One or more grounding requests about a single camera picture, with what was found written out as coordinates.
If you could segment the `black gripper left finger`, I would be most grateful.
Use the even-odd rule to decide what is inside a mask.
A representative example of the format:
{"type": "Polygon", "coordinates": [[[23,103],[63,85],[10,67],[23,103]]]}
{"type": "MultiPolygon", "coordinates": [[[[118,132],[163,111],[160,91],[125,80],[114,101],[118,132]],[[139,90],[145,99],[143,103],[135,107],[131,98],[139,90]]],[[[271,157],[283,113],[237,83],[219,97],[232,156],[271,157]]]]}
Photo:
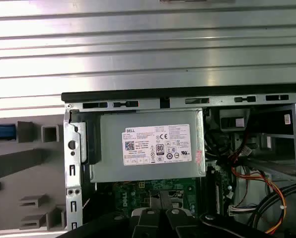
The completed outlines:
{"type": "Polygon", "coordinates": [[[119,212],[98,217],[85,225],[60,235],[61,238],[156,238],[162,212],[162,192],[150,193],[150,207],[140,208],[130,218],[119,212]]]}

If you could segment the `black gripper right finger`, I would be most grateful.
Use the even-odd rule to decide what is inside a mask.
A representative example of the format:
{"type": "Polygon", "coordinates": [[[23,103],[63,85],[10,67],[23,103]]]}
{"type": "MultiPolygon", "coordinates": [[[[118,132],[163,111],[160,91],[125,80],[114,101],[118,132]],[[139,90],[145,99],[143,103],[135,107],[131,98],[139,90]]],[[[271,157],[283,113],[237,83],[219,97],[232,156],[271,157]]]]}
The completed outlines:
{"type": "Polygon", "coordinates": [[[174,208],[168,191],[162,192],[162,211],[176,238],[269,238],[270,235],[218,214],[199,218],[190,211],[174,208]]]}

